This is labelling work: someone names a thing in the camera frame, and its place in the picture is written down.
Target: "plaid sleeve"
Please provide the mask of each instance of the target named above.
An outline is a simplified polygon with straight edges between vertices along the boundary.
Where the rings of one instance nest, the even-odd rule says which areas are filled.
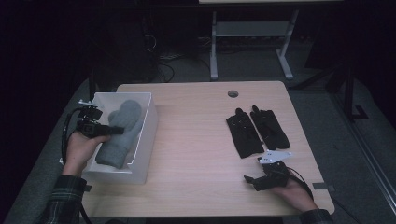
[[[87,181],[71,175],[59,176],[47,207],[37,223],[78,223],[82,195]]]
[[[332,218],[325,209],[315,209],[304,212],[300,215],[301,223],[303,224],[331,224]]]

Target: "white box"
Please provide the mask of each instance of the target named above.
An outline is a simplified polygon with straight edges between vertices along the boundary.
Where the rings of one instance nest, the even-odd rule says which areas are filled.
[[[95,157],[102,144],[98,146],[82,177],[89,182],[111,184],[144,184],[149,171],[149,161],[157,132],[158,116],[150,92],[97,92],[92,100],[103,112],[101,124],[108,124],[108,115],[120,109],[127,100],[135,100],[142,107],[143,127],[131,146],[121,169],[96,163]]]

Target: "black glove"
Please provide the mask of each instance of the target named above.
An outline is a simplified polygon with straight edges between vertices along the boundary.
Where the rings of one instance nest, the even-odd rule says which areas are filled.
[[[268,149],[289,148],[288,137],[277,122],[274,112],[272,110],[259,110],[255,105],[252,109],[250,116]]]
[[[229,117],[226,121],[233,137],[233,143],[242,159],[254,153],[264,152],[262,141],[246,112],[237,108],[235,115]]]

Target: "person's left hand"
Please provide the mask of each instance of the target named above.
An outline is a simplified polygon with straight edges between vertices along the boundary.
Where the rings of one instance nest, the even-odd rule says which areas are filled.
[[[109,139],[109,135],[87,138],[81,132],[72,133],[68,141],[66,164],[62,175],[81,176],[82,170],[87,166],[87,161],[92,157],[96,147]]]

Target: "hand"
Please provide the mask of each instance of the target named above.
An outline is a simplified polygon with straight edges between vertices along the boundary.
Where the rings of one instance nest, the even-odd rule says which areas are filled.
[[[275,187],[270,190],[301,212],[318,209],[318,206],[314,203],[314,200],[309,197],[305,189],[290,178],[286,187]]]
[[[96,147],[109,139],[110,136],[87,138],[81,132],[72,133],[68,141],[66,164],[62,175],[81,176],[82,170],[87,166],[87,161],[92,157]]]

